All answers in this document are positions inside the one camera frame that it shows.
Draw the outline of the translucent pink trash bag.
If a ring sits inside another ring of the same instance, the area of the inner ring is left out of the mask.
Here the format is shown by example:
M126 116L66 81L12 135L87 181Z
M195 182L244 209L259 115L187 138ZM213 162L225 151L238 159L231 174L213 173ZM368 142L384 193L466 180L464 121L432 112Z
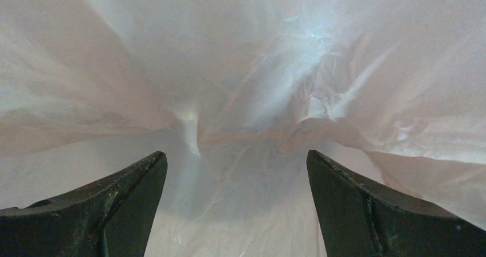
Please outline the translucent pink trash bag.
M147 256L324 256L311 149L485 228L485 0L1 0L1 207L155 152Z

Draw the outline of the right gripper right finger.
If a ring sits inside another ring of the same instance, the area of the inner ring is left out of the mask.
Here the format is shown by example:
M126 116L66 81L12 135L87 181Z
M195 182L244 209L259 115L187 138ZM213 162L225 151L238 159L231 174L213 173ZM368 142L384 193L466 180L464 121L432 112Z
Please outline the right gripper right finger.
M328 256L484 256L485 231L324 154L307 172Z

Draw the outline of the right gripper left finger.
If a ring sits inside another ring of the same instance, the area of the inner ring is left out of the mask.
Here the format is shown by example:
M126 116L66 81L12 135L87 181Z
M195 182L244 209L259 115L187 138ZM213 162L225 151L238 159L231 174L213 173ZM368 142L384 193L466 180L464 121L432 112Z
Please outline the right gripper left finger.
M162 152L26 207L1 210L2 256L143 256L167 174Z

